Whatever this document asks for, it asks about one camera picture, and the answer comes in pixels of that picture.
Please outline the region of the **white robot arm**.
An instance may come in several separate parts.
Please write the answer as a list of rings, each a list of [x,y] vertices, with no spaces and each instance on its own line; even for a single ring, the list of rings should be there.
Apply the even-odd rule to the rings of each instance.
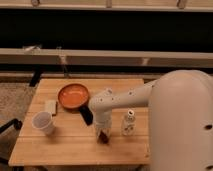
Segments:
[[[148,109],[150,171],[213,171],[213,77],[177,70],[138,88],[100,93],[89,108],[102,122],[113,109]]]

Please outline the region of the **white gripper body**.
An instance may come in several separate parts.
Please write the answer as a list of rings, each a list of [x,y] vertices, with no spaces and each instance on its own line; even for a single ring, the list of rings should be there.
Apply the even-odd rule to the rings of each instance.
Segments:
[[[110,134],[111,134],[111,125],[112,125],[112,122],[110,120],[108,120],[106,122],[95,121],[94,122],[94,127],[95,127],[96,137],[98,138],[100,132],[103,131],[104,133],[107,134],[107,136],[109,138]]]

